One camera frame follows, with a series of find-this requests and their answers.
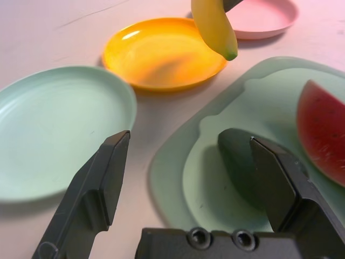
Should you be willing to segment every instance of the toy fruit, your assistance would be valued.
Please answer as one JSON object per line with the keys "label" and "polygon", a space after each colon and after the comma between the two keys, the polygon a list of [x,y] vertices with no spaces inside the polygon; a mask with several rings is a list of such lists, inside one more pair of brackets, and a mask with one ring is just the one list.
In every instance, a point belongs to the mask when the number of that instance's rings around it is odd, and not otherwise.
{"label": "toy fruit", "polygon": [[345,105],[310,80],[298,102],[297,129],[312,162],[345,186]]}
{"label": "toy fruit", "polygon": [[204,42],[226,60],[237,57],[237,39],[224,11],[223,0],[191,0],[195,25]]}

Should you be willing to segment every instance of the watermelon slice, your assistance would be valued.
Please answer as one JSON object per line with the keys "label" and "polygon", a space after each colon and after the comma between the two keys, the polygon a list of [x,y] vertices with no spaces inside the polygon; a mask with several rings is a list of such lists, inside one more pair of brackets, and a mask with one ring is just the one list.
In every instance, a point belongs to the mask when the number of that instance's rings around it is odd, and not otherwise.
{"label": "watermelon slice", "polygon": [[345,104],[308,81],[298,102],[297,130],[312,162],[345,186]]}

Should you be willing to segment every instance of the banana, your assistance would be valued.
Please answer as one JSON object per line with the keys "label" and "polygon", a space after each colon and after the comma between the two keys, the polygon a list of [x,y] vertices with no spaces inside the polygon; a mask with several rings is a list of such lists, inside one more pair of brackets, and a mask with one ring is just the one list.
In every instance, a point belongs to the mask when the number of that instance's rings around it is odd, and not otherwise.
{"label": "banana", "polygon": [[237,39],[225,14],[223,0],[191,0],[193,19],[207,46],[226,60],[237,57]]}

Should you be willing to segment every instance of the screw hole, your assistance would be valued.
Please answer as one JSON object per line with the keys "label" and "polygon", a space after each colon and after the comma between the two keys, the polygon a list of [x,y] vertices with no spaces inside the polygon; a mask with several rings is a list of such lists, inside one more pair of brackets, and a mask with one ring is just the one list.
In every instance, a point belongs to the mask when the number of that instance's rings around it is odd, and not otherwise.
{"label": "screw hole", "polygon": [[256,248],[255,237],[247,230],[238,230],[233,233],[235,245],[244,251],[254,251]]}
{"label": "screw hole", "polygon": [[211,245],[211,234],[203,228],[194,228],[187,233],[187,240],[195,249],[204,250]]}
{"label": "screw hole", "polygon": [[193,238],[193,241],[198,244],[203,244],[206,241],[205,234],[199,230],[192,234],[192,238]]}
{"label": "screw hole", "polygon": [[249,247],[252,244],[252,239],[247,233],[238,234],[237,239],[238,242],[244,247]]}

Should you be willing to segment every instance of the table surface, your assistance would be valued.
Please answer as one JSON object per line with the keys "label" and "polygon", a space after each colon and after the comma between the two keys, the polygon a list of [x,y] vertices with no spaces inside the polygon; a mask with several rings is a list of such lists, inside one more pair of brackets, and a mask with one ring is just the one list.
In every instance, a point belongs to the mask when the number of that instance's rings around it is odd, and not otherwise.
{"label": "table surface", "polygon": [[[143,227],[163,227],[148,192],[148,167],[167,138],[256,63],[273,56],[310,59],[345,71],[343,0],[294,0],[300,18],[281,37],[239,43],[239,55],[207,87],[138,95],[127,166],[115,220],[90,258],[133,259]],[[144,19],[186,17],[190,0],[8,0],[0,2],[0,88],[40,70],[101,65],[112,34]],[[30,258],[62,195],[0,204],[1,258]]]}

